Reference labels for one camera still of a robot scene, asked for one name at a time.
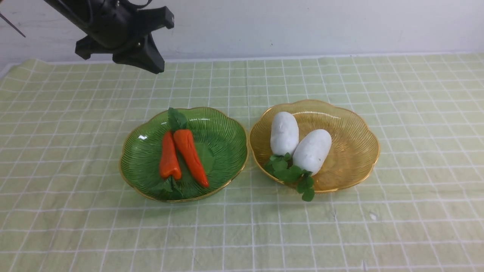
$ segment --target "orange carrot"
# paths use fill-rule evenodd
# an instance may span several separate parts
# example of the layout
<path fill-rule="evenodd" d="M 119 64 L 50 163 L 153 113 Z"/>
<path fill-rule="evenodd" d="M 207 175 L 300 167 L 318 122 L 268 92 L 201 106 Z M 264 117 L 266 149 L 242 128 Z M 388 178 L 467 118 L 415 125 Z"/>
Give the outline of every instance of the orange carrot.
<path fill-rule="evenodd" d="M 198 157 L 197 150 L 195 149 L 195 142 L 193 140 L 193 134 L 188 129 L 179 129 L 175 131 L 173 135 L 175 140 L 175 146 L 185 159 L 186 165 L 192 173 L 193 178 L 204 188 L 209 187 L 209 181 L 205 174 L 200 158 Z"/>
<path fill-rule="evenodd" d="M 182 170 L 178 164 L 173 133 L 170 130 L 167 131 L 162 141 L 163 152 L 160 161 L 160 176 L 165 180 L 170 176 L 175 180 L 179 180 L 182 178 Z"/>

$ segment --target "metal rod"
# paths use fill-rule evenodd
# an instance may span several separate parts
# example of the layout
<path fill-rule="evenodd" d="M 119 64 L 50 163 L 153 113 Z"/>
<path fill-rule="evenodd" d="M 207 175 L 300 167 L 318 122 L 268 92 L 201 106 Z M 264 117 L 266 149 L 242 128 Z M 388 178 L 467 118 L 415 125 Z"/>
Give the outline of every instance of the metal rod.
<path fill-rule="evenodd" d="M 12 24 L 5 16 L 3 16 L 1 13 L 0 13 L 0 18 L 2 18 L 5 22 L 7 22 L 7 24 L 9 24 L 11 27 L 13 27 L 18 33 L 20 33 L 20 35 L 24 36 L 24 38 L 26 38 L 26 36 L 22 33 L 22 31 L 20 31 L 20 29 L 18 29 L 14 24 Z"/>

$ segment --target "gold plate rim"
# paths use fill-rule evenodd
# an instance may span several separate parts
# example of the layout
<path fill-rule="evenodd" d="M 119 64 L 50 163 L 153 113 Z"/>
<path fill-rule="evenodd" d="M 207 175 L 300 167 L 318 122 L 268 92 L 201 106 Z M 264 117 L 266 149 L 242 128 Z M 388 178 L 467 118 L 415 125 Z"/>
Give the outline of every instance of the gold plate rim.
<path fill-rule="evenodd" d="M 330 103 L 327 103 L 325 101 L 322 101 L 322 100 L 318 100 L 318 99 L 304 99 L 304 100 L 299 100 L 299 101 L 296 101 L 296 102 L 292 102 L 292 103 L 282 103 L 282 104 L 277 104 L 277 105 L 274 105 L 272 107 L 270 107 L 269 109 L 267 109 L 259 118 L 259 120 L 254 123 L 254 125 L 251 127 L 250 129 L 250 133 L 249 133 L 249 137 L 250 135 L 252 135 L 252 131 L 254 129 L 254 127 L 259 123 L 261 122 L 262 118 L 264 118 L 264 116 L 269 112 L 271 111 L 273 108 L 275 107 L 279 107 L 279 106 L 286 106 L 286 105 L 296 105 L 296 104 L 299 104 L 299 103 L 305 103 L 305 102 L 317 102 L 317 103 L 322 103 L 322 104 L 325 104 L 327 106 L 330 106 L 330 107 L 333 107 L 333 108 L 336 108 L 336 109 L 341 109 L 341 110 L 345 110 L 345 111 L 348 111 L 354 115 L 356 115 L 362 122 L 363 124 L 365 125 L 366 129 L 368 130 L 369 133 L 371 133 L 371 135 L 373 135 L 373 137 L 375 138 L 375 140 L 377 141 L 378 143 L 378 155 L 375 159 L 375 161 L 372 163 L 371 165 L 371 168 L 370 170 L 368 171 L 368 174 L 366 176 L 364 176 L 362 179 L 356 181 L 356 182 L 352 182 L 352 183 L 349 183 L 345 186 L 341 186 L 339 188 L 335 188 L 335 189 L 329 189 L 329 190 L 316 190 L 315 193 L 316 194 L 327 194 L 327 193 L 333 193 L 333 192 L 336 192 L 336 191 L 340 191 L 340 190 L 343 190 L 343 189 L 348 189 L 350 187 L 353 187 L 353 186 L 356 186 L 360 183 L 362 183 L 363 181 L 365 181 L 370 175 L 371 173 L 373 172 L 373 169 L 375 168 L 375 164 L 377 163 L 378 159 L 380 158 L 380 141 L 378 140 L 378 137 L 370 130 L 370 127 L 368 126 L 368 124 L 366 123 L 366 121 L 361 118 L 361 116 L 359 116 L 356 112 L 354 111 L 351 111 L 349 109 L 346 109 L 346 108 L 343 108 L 343 107 L 337 107 L 337 106 L 334 106 Z M 271 178 L 272 180 L 282 184 L 282 185 L 286 185 L 288 187 L 291 187 L 289 185 L 287 185 L 286 183 L 284 183 L 283 181 L 277 179 L 276 177 L 273 177 L 271 174 L 269 174 L 266 170 L 264 170 L 264 167 L 262 167 L 259 162 L 257 161 L 256 159 L 256 154 L 254 153 L 254 150 L 252 148 L 252 142 L 250 141 L 250 138 L 249 138 L 249 147 L 250 147 L 250 151 L 252 153 L 252 157 L 254 158 L 254 161 L 257 165 L 257 167 L 259 167 L 260 170 L 262 170 L 262 172 L 264 172 L 264 174 L 266 174 L 269 178 Z"/>
<path fill-rule="evenodd" d="M 247 162 L 249 160 L 249 152 L 250 152 L 250 141 L 249 141 L 249 134 L 247 133 L 247 130 L 244 128 L 244 126 L 237 120 L 229 117 L 227 114 L 225 114 L 223 111 L 219 110 L 219 109 L 216 109 L 216 108 L 212 108 L 212 107 L 204 107 L 204 106 L 201 106 L 201 107 L 192 107 L 192 108 L 176 108 L 176 109 L 181 109 L 181 110 L 192 110 L 192 109 L 201 109 L 201 108 L 207 108 L 207 109 L 212 109 L 212 110 L 215 110 L 215 111 L 218 111 L 220 112 L 222 115 L 224 115 L 227 119 L 229 120 L 233 120 L 235 121 L 239 126 L 241 126 L 241 128 L 243 129 L 244 133 L 245 133 L 245 147 L 247 148 L 247 154 L 245 156 L 245 161 L 241 167 L 241 169 L 232 177 L 230 178 L 228 181 L 225 182 L 224 185 L 220 186 L 219 188 L 211 191 L 210 193 L 208 194 L 204 194 L 202 196 L 197 196 L 197 197 L 193 197 L 193 198 L 186 198 L 186 199 L 178 199 L 178 200 L 158 200 L 158 199 L 155 199 L 151 196 L 147 196 L 145 195 L 144 193 L 142 193 L 141 191 L 139 191 L 136 187 L 134 187 L 130 182 L 129 180 L 124 176 L 123 172 L 122 172 L 122 168 L 121 168 L 121 160 L 122 158 L 124 157 L 124 154 L 125 154 L 125 151 L 126 151 L 126 142 L 128 141 L 129 137 L 131 136 L 132 133 L 134 133 L 136 130 L 138 130 L 140 127 L 146 125 L 147 123 L 153 121 L 156 117 L 168 112 L 168 110 L 164 110 L 158 114 L 156 114 L 155 116 L 153 116 L 151 119 L 149 119 L 148 121 L 142 123 L 141 125 L 137 126 L 134 130 L 132 130 L 128 136 L 126 137 L 126 139 L 124 140 L 123 142 L 123 146 L 122 146 L 122 153 L 121 153 L 121 156 L 120 156 L 120 159 L 118 161 L 118 168 L 119 168 L 119 171 L 121 173 L 121 177 L 123 178 L 123 180 L 129 185 L 131 186 L 136 192 L 138 192 L 138 194 L 146 197 L 147 199 L 151 199 L 151 200 L 154 200 L 154 201 L 157 201 L 157 202 L 163 202 L 163 203 L 182 203 L 182 202 L 190 202 L 190 201 L 197 201 L 197 200 L 201 200 L 201 199 L 204 199 L 206 197 L 209 197 L 209 196 L 212 196 L 218 192 L 220 192 L 222 189 L 224 189 L 229 183 L 231 183 L 244 169 L 245 169 L 245 166 L 247 165 Z"/>

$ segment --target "scalloped plate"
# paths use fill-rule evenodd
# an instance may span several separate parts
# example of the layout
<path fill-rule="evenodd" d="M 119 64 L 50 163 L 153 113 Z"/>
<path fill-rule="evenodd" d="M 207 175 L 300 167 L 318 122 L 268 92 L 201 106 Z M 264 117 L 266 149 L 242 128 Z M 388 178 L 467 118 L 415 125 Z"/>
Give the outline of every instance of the scalloped plate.
<path fill-rule="evenodd" d="M 272 120 L 281 111 L 296 118 L 300 140 L 315 129 L 325 129 L 331 134 L 328 157 L 321 170 L 313 176 L 317 194 L 355 186 L 370 175 L 380 155 L 380 144 L 365 121 L 350 110 L 323 101 L 301 100 L 268 109 L 251 129 L 249 142 L 252 154 L 257 166 L 270 178 L 284 184 L 263 169 L 272 155 Z"/>
<path fill-rule="evenodd" d="M 183 197 L 154 189 L 163 181 L 159 175 L 161 142 L 169 130 L 168 111 L 164 111 L 129 134 L 120 159 L 123 179 L 149 199 L 185 202 L 211 196 L 227 186 L 243 170 L 249 157 L 247 133 L 238 121 L 210 107 L 177 110 L 188 119 L 188 129 L 193 133 L 210 186 L 201 187 L 179 155 L 182 179 L 177 182 Z"/>

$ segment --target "green glass plate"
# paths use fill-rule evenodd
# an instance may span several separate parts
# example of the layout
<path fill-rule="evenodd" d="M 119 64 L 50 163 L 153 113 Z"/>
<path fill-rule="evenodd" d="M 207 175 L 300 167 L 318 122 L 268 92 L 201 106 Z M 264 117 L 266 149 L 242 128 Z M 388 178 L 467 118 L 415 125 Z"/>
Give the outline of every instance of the green glass plate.
<path fill-rule="evenodd" d="M 123 146 L 120 171 L 123 179 L 143 196 L 163 202 L 198 200 L 223 189 L 244 168 L 249 157 L 248 137 L 243 126 L 223 112 L 209 107 L 177 109 L 188 119 L 195 146 L 210 186 L 201 187 L 178 154 L 182 178 L 177 181 L 182 195 L 159 189 L 162 138 L 170 129 L 164 111 L 132 131 Z"/>

